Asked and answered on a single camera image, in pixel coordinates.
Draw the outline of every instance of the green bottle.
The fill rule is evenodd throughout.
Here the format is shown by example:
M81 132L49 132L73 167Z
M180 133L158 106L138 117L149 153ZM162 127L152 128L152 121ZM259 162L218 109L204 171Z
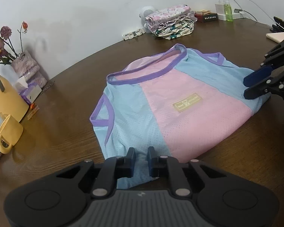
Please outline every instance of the green bottle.
M225 1L224 9L225 9L225 14L226 14L226 20L233 22L233 12L231 10L231 5L229 1Z

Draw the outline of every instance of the pink fabric panel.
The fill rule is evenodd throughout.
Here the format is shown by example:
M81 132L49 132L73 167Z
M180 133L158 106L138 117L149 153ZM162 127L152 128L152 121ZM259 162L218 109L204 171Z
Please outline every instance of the pink fabric panel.
M144 69L141 69L141 70L139 70L137 72L133 72L133 73L119 75L119 76L116 76L115 78L117 80L133 79L133 78L138 78L138 77L141 77L141 76L151 74L153 72L158 72L161 69L164 69L165 67L167 67L180 53L181 52L179 50L173 50L169 54L162 57L158 62L154 62L153 64L151 64L150 66L148 66ZM149 62L151 62L155 59L159 59L160 57L161 57L161 55L154 56L154 57L145 57L145 58L148 58L146 60L145 60L145 58L135 60L128 65L126 70L131 70L131 69L135 69L137 67L143 66L143 65L145 65L145 64L147 64L147 63L149 63Z
M175 69L140 85L172 156L180 162L208 151L252 116L243 102ZM202 100L180 113L173 107L194 93Z

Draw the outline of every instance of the ribbed gray panel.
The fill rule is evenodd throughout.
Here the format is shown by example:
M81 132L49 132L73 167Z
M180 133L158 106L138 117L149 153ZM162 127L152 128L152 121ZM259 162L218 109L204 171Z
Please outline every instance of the ribbed gray panel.
M188 200L171 197L167 190L117 190L95 200L70 227L214 227L201 218Z

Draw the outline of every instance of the green leaf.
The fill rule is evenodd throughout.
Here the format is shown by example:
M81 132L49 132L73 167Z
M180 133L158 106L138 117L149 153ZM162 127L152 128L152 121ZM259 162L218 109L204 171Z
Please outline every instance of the green leaf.
M8 58L5 58L5 57L2 57L2 62L5 64L5 65L7 65L7 64L10 64L10 62L9 62L9 59Z

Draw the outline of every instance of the white speaker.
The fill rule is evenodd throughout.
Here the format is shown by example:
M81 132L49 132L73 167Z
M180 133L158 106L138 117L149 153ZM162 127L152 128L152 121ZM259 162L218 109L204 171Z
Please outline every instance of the white speaker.
M153 6L145 6L142 8L139 17L142 20L142 25L144 27L144 31L146 33L151 33L151 31L147 28L147 24L146 24L146 17L149 16L150 14L152 14L153 12L157 11L157 9L155 9Z

